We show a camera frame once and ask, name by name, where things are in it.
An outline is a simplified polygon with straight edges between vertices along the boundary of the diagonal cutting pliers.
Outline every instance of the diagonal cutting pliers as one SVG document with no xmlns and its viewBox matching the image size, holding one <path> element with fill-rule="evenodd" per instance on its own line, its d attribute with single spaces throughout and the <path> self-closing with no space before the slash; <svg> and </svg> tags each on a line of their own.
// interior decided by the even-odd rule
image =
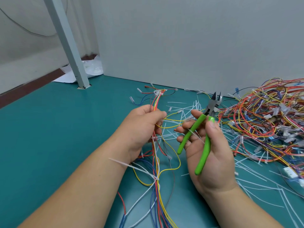
<svg viewBox="0 0 304 228">
<path fill-rule="evenodd" d="M 211 99 L 209 100 L 208 105 L 207 105 L 206 110 L 204 111 L 204 113 L 202 115 L 200 115 L 200 117 L 192 125 L 190 131 L 188 131 L 188 133 L 185 134 L 184 139 L 181 142 L 181 144 L 180 144 L 180 146 L 177 150 L 177 154 L 181 154 L 187 140 L 190 138 L 192 133 L 194 133 L 194 131 L 199 127 L 199 125 L 207 118 L 207 116 L 208 116 L 209 121 L 214 122 L 214 116 L 215 116 L 216 112 L 218 111 L 218 107 L 221 104 L 221 102 L 222 102 L 221 93 L 219 94 L 218 98 L 216 98 L 216 92 L 215 92 L 212 95 Z M 202 170 L 204 168 L 204 165 L 206 163 L 207 157 L 210 153 L 210 147 L 211 147 L 210 138 L 208 137 L 208 134 L 206 134 L 203 154 L 202 154 L 202 157 L 199 161 L 199 164 L 197 165 L 197 167 L 195 169 L 195 174 L 196 175 L 199 175 L 202 172 Z"/>
</svg>

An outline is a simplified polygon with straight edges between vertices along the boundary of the gray wall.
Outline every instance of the gray wall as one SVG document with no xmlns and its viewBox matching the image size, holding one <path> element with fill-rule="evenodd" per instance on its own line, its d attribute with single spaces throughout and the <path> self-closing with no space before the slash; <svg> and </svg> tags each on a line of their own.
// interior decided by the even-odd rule
<svg viewBox="0 0 304 228">
<path fill-rule="evenodd" d="M 178 88 L 304 77 L 304 0 L 91 0 L 105 75 Z"/>
<path fill-rule="evenodd" d="M 43 35 L 55 28 L 43 0 L 0 0 L 0 7 L 25 28 Z M 67 18 L 81 56 L 98 53 L 89 0 L 68 0 Z M 58 36 L 27 33 L 0 11 L 0 93 L 39 78 L 68 60 Z"/>
</svg>

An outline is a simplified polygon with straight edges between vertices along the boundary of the hand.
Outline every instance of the hand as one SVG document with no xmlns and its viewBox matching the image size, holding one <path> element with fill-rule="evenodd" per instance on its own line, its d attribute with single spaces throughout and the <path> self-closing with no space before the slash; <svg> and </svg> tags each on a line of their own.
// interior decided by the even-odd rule
<svg viewBox="0 0 304 228">
<path fill-rule="evenodd" d="M 160 126 L 167 113 L 153 109 L 153 106 L 143 105 L 132 110 L 112 135 L 127 147 L 130 155 L 129 163 L 138 157 L 142 146 L 149 141 L 153 131 L 156 134 L 162 132 L 155 124 Z"/>
<path fill-rule="evenodd" d="M 202 112 L 192 110 L 191 114 L 197 119 Z M 194 122 L 194 119 L 184 122 L 182 126 L 177 127 L 175 130 L 186 134 Z M 184 147 L 189 175 L 196 189 L 204 196 L 208 193 L 229 191 L 238 187 L 234 177 L 234 157 L 218 123 L 207 121 L 206 119 L 196 131 L 202 141 L 205 141 L 206 132 L 211 140 L 210 154 L 202 173 L 198 176 L 194 174 L 194 170 L 202 156 L 204 144 L 199 138 L 191 135 Z M 184 136 L 179 136 L 177 137 L 177 141 L 182 142 L 183 138 Z"/>
</svg>

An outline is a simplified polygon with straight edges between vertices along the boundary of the person's left hand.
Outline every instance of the person's left hand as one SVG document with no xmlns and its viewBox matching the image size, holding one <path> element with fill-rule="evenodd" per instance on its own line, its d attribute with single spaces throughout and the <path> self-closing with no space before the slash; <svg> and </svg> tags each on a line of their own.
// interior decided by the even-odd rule
<svg viewBox="0 0 304 228">
<path fill-rule="evenodd" d="M 153 131 L 156 134 L 162 132 L 155 124 L 161 125 L 167 113 L 153 109 L 153 106 L 143 105 L 132 110 L 113 134 L 127 146 L 130 162 L 138 157 L 142 146 L 149 141 Z"/>
</svg>

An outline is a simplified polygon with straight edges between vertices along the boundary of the white paper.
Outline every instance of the white paper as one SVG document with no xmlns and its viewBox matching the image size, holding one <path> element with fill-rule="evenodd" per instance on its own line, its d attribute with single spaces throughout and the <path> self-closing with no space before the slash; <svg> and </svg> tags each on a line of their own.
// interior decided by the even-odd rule
<svg viewBox="0 0 304 228">
<path fill-rule="evenodd" d="M 82 63 L 88 78 L 103 74 L 100 56 L 97 55 L 93 60 L 82 61 Z M 65 74 L 55 79 L 54 80 L 55 82 L 64 82 L 64 83 L 76 82 L 76 78 L 74 76 L 70 64 L 68 64 L 65 67 L 62 67 L 61 70 L 65 72 Z"/>
</svg>

